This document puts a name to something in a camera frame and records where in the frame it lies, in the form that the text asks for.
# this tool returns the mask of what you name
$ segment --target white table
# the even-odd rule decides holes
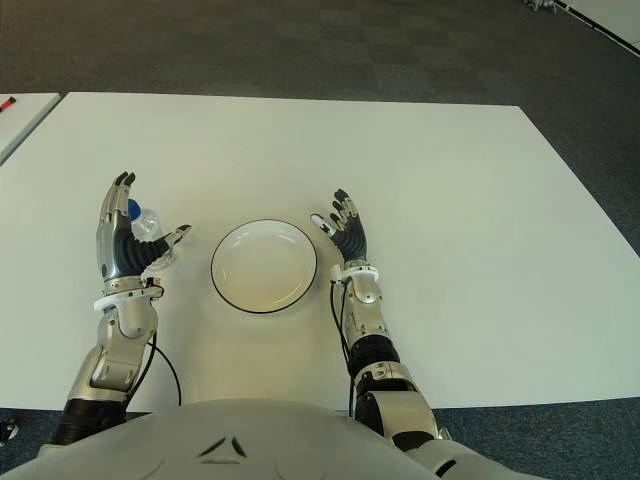
[[[434,407],[640,395],[640,260],[517,107],[74,93],[0,169],[4,407],[61,408],[94,345],[94,232],[124,170],[165,229],[159,345],[185,399],[345,408],[328,304],[339,257],[308,220],[357,202],[402,360]],[[214,290],[211,255],[278,218],[315,244],[305,297],[271,315]],[[133,409],[175,403],[161,359]]]
[[[60,101],[57,93],[0,93],[0,103],[9,97],[17,102],[0,113],[0,165]]]

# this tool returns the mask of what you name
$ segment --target silver arm segment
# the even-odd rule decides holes
[[[438,430],[433,411],[400,357],[380,307],[378,271],[366,260],[366,239],[358,211],[343,191],[335,194],[335,227],[320,215],[311,221],[338,247],[344,266],[332,282],[345,291],[340,335],[348,349],[348,370],[356,388],[355,419],[389,440],[437,477],[450,480],[533,480],[451,440]]]
[[[346,288],[343,335],[357,393],[356,420],[402,450],[438,438],[435,416],[400,362],[382,316],[378,271],[366,260],[350,260],[344,271],[334,267],[333,276]]]
[[[151,301],[163,293],[140,275],[191,230],[183,225],[154,242],[136,240],[128,212],[134,180],[133,173],[119,175],[102,203],[96,232],[104,280],[104,297],[94,304],[102,313],[98,341],[76,376],[52,445],[68,445],[124,422],[145,347],[158,328]]]

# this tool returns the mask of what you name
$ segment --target black fingertip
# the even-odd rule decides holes
[[[347,192],[345,192],[344,190],[342,190],[341,188],[339,188],[338,191],[333,194],[333,196],[336,197],[336,200],[338,200],[340,203],[342,203],[342,202],[344,202],[345,198],[349,197],[349,194]]]
[[[122,173],[118,176],[118,178],[116,178],[116,179],[115,179],[115,181],[113,182],[113,184],[114,184],[114,185],[119,186],[119,185],[120,185],[120,182],[122,182],[122,180],[124,180],[124,179],[125,179],[125,177],[126,177],[127,175],[129,175],[127,172],[122,172]]]
[[[129,174],[129,176],[128,176],[127,178],[125,178],[125,179],[124,179],[124,184],[125,184],[127,187],[130,187],[130,186],[131,186],[131,184],[135,181],[135,179],[136,179],[136,174],[135,174],[135,173],[133,173],[133,172],[131,172],[131,173]]]

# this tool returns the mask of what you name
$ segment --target wire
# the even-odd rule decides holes
[[[349,283],[349,280],[347,280],[347,283],[344,284],[344,287],[342,289],[342,301],[341,301],[341,307],[340,307],[340,321],[338,321],[338,315],[336,314],[336,307],[333,303],[333,293],[334,293],[334,288],[335,288],[335,283],[331,282],[331,291],[329,292],[329,300],[331,303],[331,314],[333,315],[333,322],[336,324],[336,328],[338,329],[338,334],[340,335],[340,343],[342,345],[342,354],[344,356],[344,361],[347,364],[347,372],[349,372],[349,344],[347,343],[347,340],[344,338],[344,333],[342,332],[342,327],[344,325],[344,303],[347,297],[347,285]],[[354,378],[351,375],[351,372],[349,372],[349,417],[353,417],[353,393],[354,393]]]
[[[342,334],[342,325],[344,319],[344,301],[346,299],[347,286],[349,285],[349,281],[351,278],[347,280],[347,283],[344,285],[344,289],[342,290],[342,306],[340,307],[340,336],[344,339],[344,335]],[[349,377],[351,377],[351,382],[349,384],[349,417],[353,418],[353,389],[355,387],[355,379],[351,372],[349,372]]]
[[[169,365],[169,368],[171,369],[171,373],[173,373],[173,378],[176,381],[176,388],[178,389],[178,406],[182,405],[182,388],[180,388],[180,380],[178,380],[178,374],[176,373],[176,369],[173,368],[173,365],[171,364],[171,361],[164,354],[164,352],[162,350],[160,350],[160,347],[156,347],[151,343],[147,343],[147,345],[149,345],[151,348],[156,349],[158,351],[158,353],[160,355],[162,355],[162,358],[164,358],[164,360],[167,362],[167,365]]]
[[[353,418],[353,390],[354,390],[354,380],[351,377],[351,382],[349,382],[349,416]]]
[[[335,283],[331,282],[331,291],[329,292],[329,303],[331,304],[331,315],[333,315],[333,323],[336,324],[336,328],[338,329],[338,335],[340,335],[340,343],[342,345],[342,355],[344,356],[344,361],[347,364],[347,368],[349,368],[349,344],[347,343],[344,335],[342,333],[342,328],[340,323],[338,323],[338,315],[336,314],[336,307],[333,304],[333,291],[334,291]]]
[[[151,362],[153,361],[153,355],[156,353],[157,340],[158,340],[158,332],[154,333],[153,337],[151,338],[151,353],[149,354],[149,358],[147,359],[147,364],[144,366],[142,373],[138,377],[138,381],[133,386],[133,388],[131,389],[131,393],[129,393],[129,396],[127,397],[127,401],[124,404],[125,411],[127,410],[127,407],[129,406],[129,404],[131,403],[131,399],[140,388],[140,385],[142,385],[142,381],[144,380],[144,377],[147,376],[147,372],[149,371],[149,367],[151,367]]]

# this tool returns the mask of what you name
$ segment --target plastic bottle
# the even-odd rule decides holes
[[[136,240],[140,242],[153,242],[164,235],[156,212],[148,208],[141,208],[138,202],[132,198],[129,199],[129,215],[131,217],[131,232]],[[173,249],[171,249],[153,262],[148,268],[160,270],[173,262],[174,259],[175,254],[173,253]]]

